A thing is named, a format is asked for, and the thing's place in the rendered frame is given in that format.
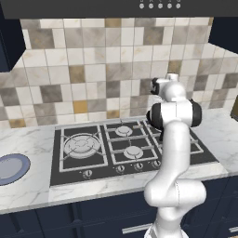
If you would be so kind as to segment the black gas hob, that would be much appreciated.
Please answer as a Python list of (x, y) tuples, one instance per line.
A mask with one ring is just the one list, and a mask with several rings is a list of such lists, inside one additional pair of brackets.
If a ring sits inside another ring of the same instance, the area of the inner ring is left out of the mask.
[[(157, 170), (152, 162), (162, 162), (160, 136), (161, 131), (143, 118), (57, 126), (50, 184), (58, 186)], [(143, 169), (137, 171), (135, 163), (142, 163)], [(119, 165), (125, 167), (124, 173), (116, 172)], [(92, 177), (84, 178), (83, 172), (88, 169)]]

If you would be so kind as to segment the dark blue drawer front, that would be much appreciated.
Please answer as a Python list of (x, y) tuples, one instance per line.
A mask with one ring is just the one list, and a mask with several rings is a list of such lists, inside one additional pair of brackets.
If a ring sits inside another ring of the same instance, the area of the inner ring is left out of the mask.
[(123, 229), (153, 223), (156, 209), (139, 196), (114, 196), (77, 204), (85, 238), (142, 238), (144, 231)]

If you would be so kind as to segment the brown object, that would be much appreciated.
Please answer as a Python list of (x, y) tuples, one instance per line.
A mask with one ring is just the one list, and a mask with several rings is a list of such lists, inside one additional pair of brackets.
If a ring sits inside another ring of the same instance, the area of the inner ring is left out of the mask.
[(231, 109), (231, 118), (238, 122), (238, 95)]

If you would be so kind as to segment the dark grey range hood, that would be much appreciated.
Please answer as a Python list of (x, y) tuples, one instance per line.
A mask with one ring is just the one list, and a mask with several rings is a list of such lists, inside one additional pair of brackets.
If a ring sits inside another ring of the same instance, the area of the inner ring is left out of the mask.
[(0, 0), (6, 19), (238, 17), (238, 0)]

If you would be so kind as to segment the blue grey plate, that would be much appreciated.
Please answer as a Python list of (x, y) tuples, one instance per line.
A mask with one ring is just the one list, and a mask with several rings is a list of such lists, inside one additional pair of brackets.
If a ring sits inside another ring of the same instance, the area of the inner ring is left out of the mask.
[(30, 159), (20, 153), (11, 153), (0, 157), (0, 186), (21, 179), (30, 169)]

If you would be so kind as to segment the dark blue cupboard door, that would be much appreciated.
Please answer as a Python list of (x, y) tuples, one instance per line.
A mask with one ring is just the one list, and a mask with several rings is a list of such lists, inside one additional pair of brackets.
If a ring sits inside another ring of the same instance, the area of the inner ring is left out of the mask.
[(0, 215), (0, 238), (21, 232), (34, 233), (70, 225), (74, 220), (70, 205), (56, 205)]
[(238, 238), (238, 176), (204, 181), (206, 200), (181, 223), (189, 238)]

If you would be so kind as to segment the dark blue wall cupboard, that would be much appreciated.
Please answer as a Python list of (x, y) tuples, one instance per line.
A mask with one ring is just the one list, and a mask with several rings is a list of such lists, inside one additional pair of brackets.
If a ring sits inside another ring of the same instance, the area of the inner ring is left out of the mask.
[(215, 17), (208, 42), (238, 54), (238, 17)]
[(10, 72), (26, 49), (19, 20), (6, 20), (0, 5), (0, 73)]

